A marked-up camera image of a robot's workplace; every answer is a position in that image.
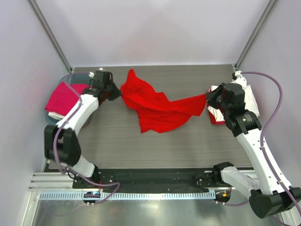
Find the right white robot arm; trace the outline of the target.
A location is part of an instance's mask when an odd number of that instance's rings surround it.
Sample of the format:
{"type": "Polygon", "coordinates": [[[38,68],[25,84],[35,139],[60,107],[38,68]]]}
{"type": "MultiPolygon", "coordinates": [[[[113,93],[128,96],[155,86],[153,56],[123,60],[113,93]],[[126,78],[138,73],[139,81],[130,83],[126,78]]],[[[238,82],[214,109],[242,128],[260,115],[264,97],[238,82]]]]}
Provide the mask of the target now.
{"type": "Polygon", "coordinates": [[[301,189],[292,187],[277,166],[255,113],[245,108],[245,91],[235,83],[222,83],[206,93],[209,106],[220,110],[226,127],[242,145],[258,180],[241,173],[232,163],[214,165],[215,180],[237,189],[248,200],[254,214],[266,218],[292,213],[301,200],[301,189]]]}

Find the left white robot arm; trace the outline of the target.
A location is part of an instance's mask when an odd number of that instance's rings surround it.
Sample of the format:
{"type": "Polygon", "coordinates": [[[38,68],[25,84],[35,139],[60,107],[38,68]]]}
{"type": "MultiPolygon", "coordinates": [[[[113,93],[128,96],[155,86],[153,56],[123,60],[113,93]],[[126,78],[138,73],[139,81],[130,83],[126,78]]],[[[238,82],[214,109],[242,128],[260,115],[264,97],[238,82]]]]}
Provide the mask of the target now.
{"type": "Polygon", "coordinates": [[[70,86],[67,75],[61,84],[76,95],[78,100],[71,110],[55,125],[44,129],[44,155],[57,163],[61,173],[71,172],[75,176],[97,183],[100,180],[98,167],[89,162],[81,153],[78,134],[92,113],[106,101],[121,96],[121,90],[113,81],[113,74],[102,69],[88,73],[89,84],[78,93],[70,86]]]}

